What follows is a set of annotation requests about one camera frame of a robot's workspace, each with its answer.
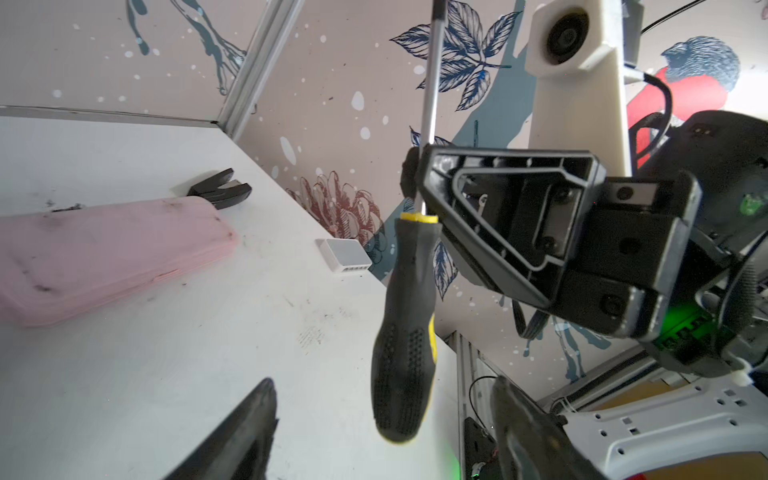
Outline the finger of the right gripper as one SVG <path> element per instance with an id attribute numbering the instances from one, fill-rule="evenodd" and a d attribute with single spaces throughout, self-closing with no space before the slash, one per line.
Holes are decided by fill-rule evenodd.
<path id="1" fill-rule="evenodd" d="M 584 150 L 431 145 L 408 150 L 401 189 L 438 216 L 480 285 L 549 309 L 605 175 Z"/>

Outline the black yellow screwdriver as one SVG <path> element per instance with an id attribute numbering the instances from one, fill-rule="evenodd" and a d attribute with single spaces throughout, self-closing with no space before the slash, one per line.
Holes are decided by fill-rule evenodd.
<path id="1" fill-rule="evenodd" d="M 442 226 L 416 194 L 414 210 L 396 220 L 395 230 L 397 257 L 373 348 L 371 398 L 379 434 L 402 444 L 418 434 L 436 371 L 433 262 Z"/>

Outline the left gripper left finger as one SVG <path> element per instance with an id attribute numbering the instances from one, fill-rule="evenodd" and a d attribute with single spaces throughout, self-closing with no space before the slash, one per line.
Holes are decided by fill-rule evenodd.
<path id="1" fill-rule="evenodd" d="M 167 477 L 264 479 L 278 425 L 276 413 L 275 385 L 265 378 Z"/>

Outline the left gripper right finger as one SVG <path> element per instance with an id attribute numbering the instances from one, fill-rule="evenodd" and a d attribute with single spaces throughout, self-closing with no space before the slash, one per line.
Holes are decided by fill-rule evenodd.
<path id="1" fill-rule="evenodd" d="M 490 405 L 504 479 L 605 477 L 557 423 L 509 379 L 495 379 Z"/>

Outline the black clip tool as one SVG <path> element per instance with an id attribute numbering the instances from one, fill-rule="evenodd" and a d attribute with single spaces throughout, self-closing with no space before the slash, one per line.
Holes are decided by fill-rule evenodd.
<path id="1" fill-rule="evenodd" d="M 234 170 L 228 168 L 192 185 L 187 195 L 201 197 L 223 210 L 244 202 L 251 193 L 252 187 L 236 180 Z"/>

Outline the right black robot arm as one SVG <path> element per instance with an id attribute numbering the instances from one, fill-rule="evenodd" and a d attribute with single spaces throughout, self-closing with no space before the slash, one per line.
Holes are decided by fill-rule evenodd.
<path id="1" fill-rule="evenodd" d="M 586 150 L 412 149 L 421 194 L 479 285 L 532 316 L 638 342 L 663 368 L 720 377 L 761 368 L 756 253 L 767 243 L 767 124 L 701 111 L 632 177 Z"/>

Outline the small white grey box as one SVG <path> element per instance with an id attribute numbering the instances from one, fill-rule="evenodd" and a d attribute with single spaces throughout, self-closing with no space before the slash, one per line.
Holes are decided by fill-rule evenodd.
<path id="1" fill-rule="evenodd" d="M 318 250 L 334 273 L 368 270 L 372 261 L 361 244 L 354 239 L 327 238 L 315 241 Z"/>

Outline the pink plastic case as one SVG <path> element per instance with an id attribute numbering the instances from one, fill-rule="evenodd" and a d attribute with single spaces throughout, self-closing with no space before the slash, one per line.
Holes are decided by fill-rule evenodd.
<path id="1" fill-rule="evenodd" d="M 55 324 L 224 259 L 237 244 L 200 197 L 6 216 L 1 318 Z"/>

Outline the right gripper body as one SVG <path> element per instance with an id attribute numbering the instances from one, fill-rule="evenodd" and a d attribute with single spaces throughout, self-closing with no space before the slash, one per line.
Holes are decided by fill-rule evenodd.
<path id="1" fill-rule="evenodd" d="M 602 335 L 655 340 L 701 199 L 690 173 L 607 179 L 548 313 Z"/>

